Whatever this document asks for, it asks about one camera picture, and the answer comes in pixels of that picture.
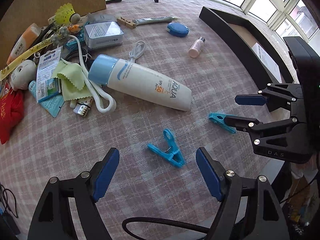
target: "blue brush stroke logo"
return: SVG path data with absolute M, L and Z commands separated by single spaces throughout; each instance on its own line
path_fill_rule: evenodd
M 118 75 L 117 75 L 118 80 L 120 80 L 120 75 L 121 75 L 121 73 L 125 70 L 125 68 L 126 68 L 127 66 L 128 66 L 128 63 L 124 64 L 124 66 L 122 67 L 122 69 L 120 69 L 120 71 L 119 71 L 119 73 L 118 73 Z

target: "barcode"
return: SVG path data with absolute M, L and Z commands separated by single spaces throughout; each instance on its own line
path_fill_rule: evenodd
M 40 90 L 41 90 L 41 97 L 45 97 L 45 93 L 44 93 L 44 87 L 45 87 L 45 83 L 41 83 L 40 85 Z
M 31 85 L 31 87 L 30 87 L 30 90 L 33 89 L 33 87 L 35 86 L 35 84 L 36 84 L 36 82 L 33 82 L 33 83 L 32 83 L 32 85 Z

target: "metal screw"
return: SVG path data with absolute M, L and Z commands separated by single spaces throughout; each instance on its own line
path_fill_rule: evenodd
M 89 177 L 89 175 L 90 175 L 90 173 L 88 171 L 84 171 L 81 173 L 82 178 L 87 178 L 87 177 Z
M 261 175 L 261 176 L 259 176 L 259 180 L 262 182 L 266 182 L 267 178 L 265 176 Z
M 50 183 L 56 183 L 57 182 L 57 177 L 52 177 L 51 179 L 49 179 Z
M 226 171 L 226 175 L 229 177 L 233 177 L 235 175 L 234 171 Z

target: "blue bottle cap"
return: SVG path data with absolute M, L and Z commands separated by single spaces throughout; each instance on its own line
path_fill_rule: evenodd
M 188 27 L 182 25 L 181 23 L 169 23 L 167 26 L 167 31 L 173 35 L 180 38 L 183 38 L 188 35 Z
M 100 85 L 107 85 L 111 71 L 118 60 L 118 58 L 100 54 L 90 67 L 88 79 Z

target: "blue oval case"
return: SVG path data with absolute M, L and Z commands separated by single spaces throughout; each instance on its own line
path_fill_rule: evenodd
M 173 35 L 180 38 L 183 38 L 188 35 L 188 27 L 182 25 L 181 23 L 169 23 L 167 26 L 167 31 Z

